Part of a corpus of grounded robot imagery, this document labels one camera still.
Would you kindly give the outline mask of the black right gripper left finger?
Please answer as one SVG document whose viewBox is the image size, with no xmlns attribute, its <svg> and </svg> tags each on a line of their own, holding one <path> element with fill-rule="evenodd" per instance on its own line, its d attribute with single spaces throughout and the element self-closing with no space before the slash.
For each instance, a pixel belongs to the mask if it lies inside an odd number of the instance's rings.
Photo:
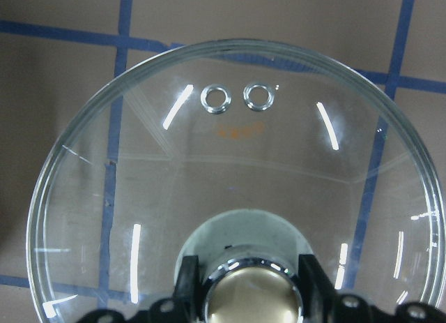
<svg viewBox="0 0 446 323">
<path fill-rule="evenodd" d="M 174 288 L 174 317 L 178 322 L 205 322 L 206 294 L 200 279 L 199 257 L 184 256 Z"/>
</svg>

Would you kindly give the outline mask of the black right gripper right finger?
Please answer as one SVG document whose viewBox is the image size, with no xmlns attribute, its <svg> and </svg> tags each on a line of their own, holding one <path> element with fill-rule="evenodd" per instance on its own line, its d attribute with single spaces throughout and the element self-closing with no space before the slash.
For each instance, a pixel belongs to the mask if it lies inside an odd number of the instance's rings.
<svg viewBox="0 0 446 323">
<path fill-rule="evenodd" d="M 299 255 L 298 278 L 304 318 L 331 322 L 337 291 L 314 255 Z"/>
</svg>

